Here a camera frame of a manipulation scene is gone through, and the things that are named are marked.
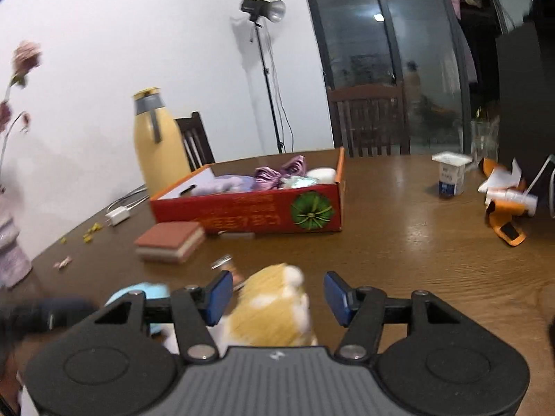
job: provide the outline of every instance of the white charger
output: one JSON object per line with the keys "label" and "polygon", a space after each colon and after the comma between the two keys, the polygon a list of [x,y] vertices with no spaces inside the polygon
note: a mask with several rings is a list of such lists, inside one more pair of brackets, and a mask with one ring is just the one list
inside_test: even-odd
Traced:
{"label": "white charger", "polygon": [[116,209],[112,209],[112,211],[106,214],[106,221],[109,225],[115,226],[129,219],[130,216],[131,214],[127,206],[118,206]]}

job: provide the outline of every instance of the plush toy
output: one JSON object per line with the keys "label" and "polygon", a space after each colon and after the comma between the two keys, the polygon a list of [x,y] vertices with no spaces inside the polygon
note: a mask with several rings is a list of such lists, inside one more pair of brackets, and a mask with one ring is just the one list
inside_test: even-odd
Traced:
{"label": "plush toy", "polygon": [[[229,316],[209,327],[220,355],[228,346],[290,347],[317,343],[311,327],[309,298],[298,267],[268,266],[245,281]],[[178,353],[173,326],[166,325],[164,345]]]}

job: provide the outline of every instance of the white wall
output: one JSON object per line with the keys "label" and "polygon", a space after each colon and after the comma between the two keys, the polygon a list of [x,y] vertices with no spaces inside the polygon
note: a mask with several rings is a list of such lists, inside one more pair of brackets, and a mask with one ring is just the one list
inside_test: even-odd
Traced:
{"label": "white wall", "polygon": [[[295,150],[329,148],[308,6],[284,1],[285,19],[268,27]],[[276,151],[247,17],[239,0],[0,1],[0,76],[22,39],[44,51],[28,87],[13,90],[14,111],[33,120],[13,131],[2,176],[31,257],[142,183],[132,140],[141,88],[161,87],[176,117],[200,111],[217,161]]]}

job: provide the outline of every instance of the pink ribbon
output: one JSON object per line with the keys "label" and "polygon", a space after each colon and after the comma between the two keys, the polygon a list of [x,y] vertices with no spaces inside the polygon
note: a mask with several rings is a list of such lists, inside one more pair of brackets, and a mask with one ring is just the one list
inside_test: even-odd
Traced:
{"label": "pink ribbon", "polygon": [[269,191],[278,189],[281,179],[292,176],[306,175],[306,160],[304,156],[298,155],[282,165],[280,171],[271,167],[258,167],[254,171],[254,189],[257,191]]}

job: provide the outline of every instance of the wooden chair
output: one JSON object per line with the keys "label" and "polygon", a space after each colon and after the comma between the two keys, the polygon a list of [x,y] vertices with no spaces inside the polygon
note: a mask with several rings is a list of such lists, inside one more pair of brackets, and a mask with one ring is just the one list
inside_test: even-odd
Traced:
{"label": "wooden chair", "polygon": [[364,84],[328,90],[331,128],[336,147],[345,147],[350,157],[391,154],[399,145],[410,154],[409,124],[403,85]]}
{"label": "wooden chair", "polygon": [[195,111],[191,114],[191,117],[176,119],[176,122],[183,136],[183,146],[185,147],[191,170],[193,171],[205,164],[215,162],[200,114]]}

